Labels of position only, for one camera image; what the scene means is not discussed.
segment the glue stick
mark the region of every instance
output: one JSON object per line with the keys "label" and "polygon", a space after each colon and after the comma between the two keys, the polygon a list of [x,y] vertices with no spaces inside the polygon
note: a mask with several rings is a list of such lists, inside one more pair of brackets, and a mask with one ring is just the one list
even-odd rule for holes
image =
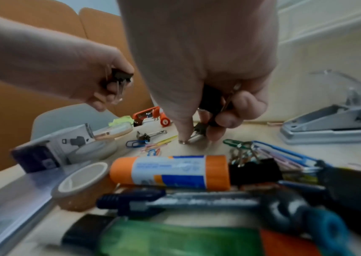
{"label": "glue stick", "polygon": [[225,191],[230,189],[226,156],[122,157],[110,168],[114,183]]}

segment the chair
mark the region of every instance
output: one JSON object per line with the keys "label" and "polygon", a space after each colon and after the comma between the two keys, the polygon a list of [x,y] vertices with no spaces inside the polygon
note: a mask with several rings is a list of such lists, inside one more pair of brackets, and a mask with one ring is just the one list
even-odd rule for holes
{"label": "chair", "polygon": [[109,122],[118,118],[109,110],[97,112],[87,104],[71,105],[45,112],[33,122],[31,140],[58,130],[88,123],[92,130],[108,126]]}

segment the orange cap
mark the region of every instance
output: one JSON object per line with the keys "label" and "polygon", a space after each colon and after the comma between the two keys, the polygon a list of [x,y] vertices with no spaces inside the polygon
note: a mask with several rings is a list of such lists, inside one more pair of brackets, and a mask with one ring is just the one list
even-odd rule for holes
{"label": "orange cap", "polygon": [[208,190],[230,190],[230,175],[225,155],[206,156],[206,186]]}
{"label": "orange cap", "polygon": [[131,171],[137,157],[120,157],[110,167],[110,179],[114,183],[134,184]]}

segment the masking tape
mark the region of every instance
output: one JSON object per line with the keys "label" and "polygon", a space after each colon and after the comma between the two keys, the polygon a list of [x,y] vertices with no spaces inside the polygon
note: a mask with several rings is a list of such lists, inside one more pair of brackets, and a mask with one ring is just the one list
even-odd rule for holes
{"label": "masking tape", "polygon": [[63,210],[82,212],[95,207],[101,195],[113,193],[115,184],[105,162],[90,164],[66,177],[51,192]]}
{"label": "masking tape", "polygon": [[82,163],[88,160],[103,160],[113,155],[117,150],[114,139],[97,140],[83,145],[67,155],[71,164]]}
{"label": "masking tape", "polygon": [[110,127],[102,128],[94,132],[96,140],[113,139],[127,134],[133,130],[130,122],[113,125]]}

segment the roll of tape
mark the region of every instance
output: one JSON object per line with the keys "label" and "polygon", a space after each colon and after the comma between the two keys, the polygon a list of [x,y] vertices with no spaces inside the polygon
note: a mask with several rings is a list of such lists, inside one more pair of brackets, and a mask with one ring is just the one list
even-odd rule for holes
{"label": "roll of tape", "polygon": [[51,196],[61,209],[82,212],[95,207],[96,199],[114,189],[108,164],[98,162],[66,177],[52,190]]}
{"label": "roll of tape", "polygon": [[103,160],[113,155],[117,150],[114,139],[97,140],[86,144],[67,155],[71,164],[81,163],[89,160]]}
{"label": "roll of tape", "polygon": [[127,134],[133,130],[133,126],[130,122],[124,122],[121,124],[113,125],[111,127],[102,128],[95,131],[94,137],[96,140],[113,139]]}

